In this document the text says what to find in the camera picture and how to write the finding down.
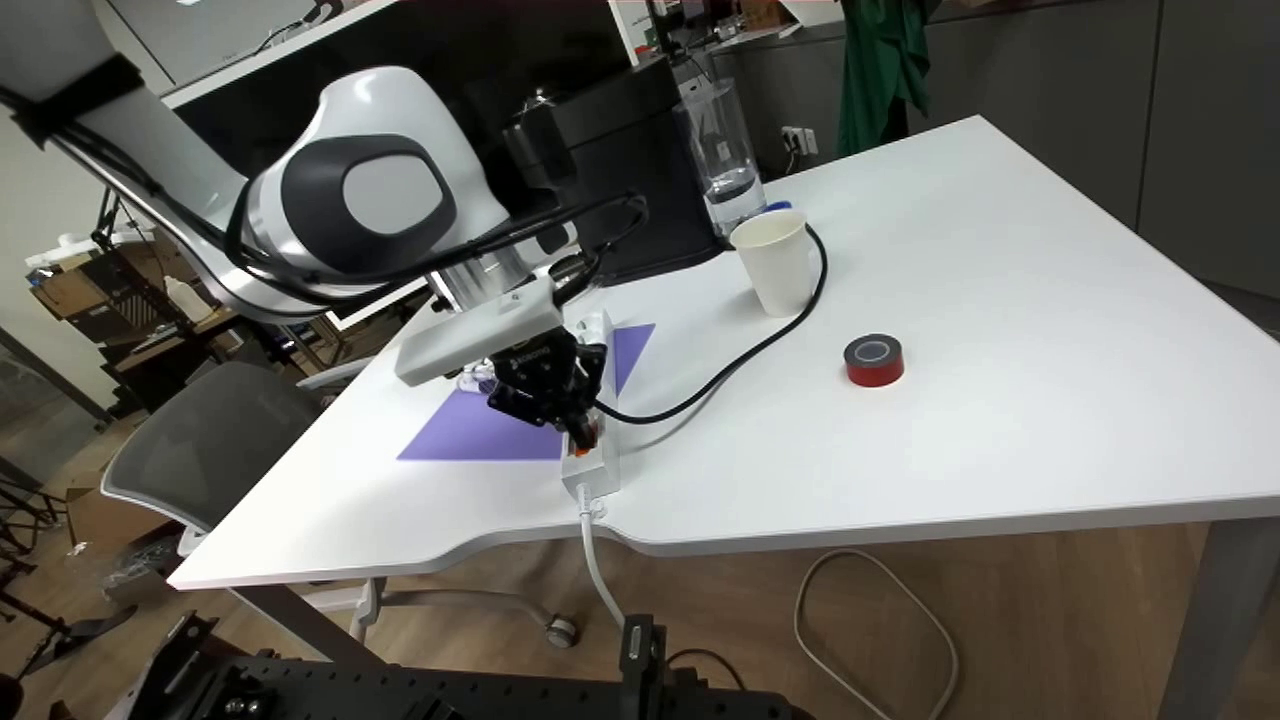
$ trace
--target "wall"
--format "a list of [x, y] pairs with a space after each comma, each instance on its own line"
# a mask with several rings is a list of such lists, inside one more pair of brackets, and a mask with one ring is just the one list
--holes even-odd
[[194, 83], [252, 57], [271, 31], [310, 17], [312, 6], [318, 0], [107, 0], [174, 83]]
[[174, 82], [162, 71], [162, 63], [147, 57], [147, 50], [123, 29], [118, 8], [107, 0], [94, 0], [97, 20], [104, 24], [107, 42], [118, 45], [122, 57], [129, 57], [139, 71], [145, 83], [162, 97], [174, 89]]
[[0, 122], [0, 328], [65, 372], [97, 406], [114, 406], [118, 386], [102, 372], [102, 352], [43, 313], [27, 292], [23, 260], [52, 247], [60, 233], [89, 233], [102, 183], [60, 154], [41, 154], [9, 117]]
[[1280, 6], [1164, 0], [1145, 237], [1280, 300]]
[[[1015, 12], [943, 6], [927, 24], [927, 111], [914, 129], [987, 117], [1126, 224], [1137, 224], [1158, 0], [1021, 0]], [[733, 53], [752, 143], [782, 159], [782, 123], [836, 154], [843, 29]]]

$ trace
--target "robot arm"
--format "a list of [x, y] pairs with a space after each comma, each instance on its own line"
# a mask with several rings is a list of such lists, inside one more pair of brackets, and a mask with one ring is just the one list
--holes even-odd
[[[403, 68], [331, 83], [312, 129], [258, 179], [234, 174], [137, 71], [122, 82], [89, 0], [9, 6], [0, 92], [41, 143], [65, 148], [167, 230], [224, 305], [267, 326], [370, 298], [419, 256], [508, 220], [457, 122]], [[239, 243], [264, 276], [238, 263]], [[474, 269], [484, 292], [514, 287], [522, 274], [498, 260]]]
[[[508, 224], [474, 143], [419, 77], [371, 68], [336, 82], [310, 134], [243, 179], [139, 89], [85, 0], [13, 0], [0, 100], [31, 141], [65, 148], [176, 237], [200, 279], [243, 318], [304, 319], [387, 279], [459, 274], [479, 310], [413, 335], [398, 372], [419, 386], [491, 356], [491, 409], [593, 449], [600, 346], [560, 328], [566, 298], [548, 276], [523, 284], [529, 269], [504, 260], [508, 243], [568, 218]], [[623, 205], [634, 224], [646, 220], [646, 202]]]

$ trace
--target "floor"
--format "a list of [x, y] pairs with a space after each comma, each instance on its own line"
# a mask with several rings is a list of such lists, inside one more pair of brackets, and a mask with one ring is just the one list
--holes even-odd
[[[94, 484], [122, 445], [122, 430], [94, 441], [55, 484]], [[877, 550], [955, 633], [964, 680], [953, 716], [982, 720], [1141, 720], [1158, 716], [1164, 674], [1176, 647], [1189, 582], [1203, 529], [1141, 529], [1080, 538], [1021, 538], [964, 543]], [[65, 555], [65, 538], [50, 538], [38, 575], [13, 586], [23, 601], [69, 615], [104, 615], [97, 593], [107, 559], [102, 553]], [[634, 611], [658, 611], [671, 647], [704, 643], [726, 653], [752, 689], [784, 692], [811, 716], [861, 720], [791, 643], [789, 608], [816, 553], [646, 559], [606, 543], [606, 569]], [[583, 643], [560, 653], [522, 611], [484, 603], [387, 608], [371, 628], [371, 647], [413, 669], [477, 669], [538, 677], [617, 677], [617, 633], [587, 593], [577, 543], [529, 543], [484, 553], [448, 575], [415, 586], [522, 590], [548, 608], [583, 620]], [[65, 702], [75, 716], [104, 716], [145, 674], [147, 658], [185, 620], [222, 615], [222, 635], [258, 653], [310, 658], [292, 635], [222, 593], [174, 597], [137, 611], [102, 643], [41, 669], [23, 680], [27, 713], [43, 716]], [[865, 563], [834, 563], [811, 590], [807, 628], [834, 660], [861, 677], [895, 716], [926, 716], [943, 683], [943, 647], [927, 626]], [[41, 633], [27, 620], [0, 626], [0, 674], [15, 674]], [[1230, 716], [1280, 716], [1280, 611], [1250, 660]]]
[[0, 458], [50, 481], [97, 434], [97, 420], [0, 348]]

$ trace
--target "clear bottle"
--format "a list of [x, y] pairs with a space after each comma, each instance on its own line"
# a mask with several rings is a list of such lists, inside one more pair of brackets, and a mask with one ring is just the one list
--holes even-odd
[[720, 237], [765, 207], [752, 136], [733, 82], [707, 71], [704, 59], [677, 68], [689, 107], [689, 143], [698, 156], [707, 218]]

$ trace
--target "purple paper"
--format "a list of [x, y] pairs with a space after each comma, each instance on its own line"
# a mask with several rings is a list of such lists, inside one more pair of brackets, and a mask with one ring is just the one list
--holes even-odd
[[[653, 326], [611, 328], [611, 386], [623, 387], [653, 335]], [[402, 462], [560, 462], [560, 434], [522, 425], [487, 396], [457, 387], [415, 434]]]

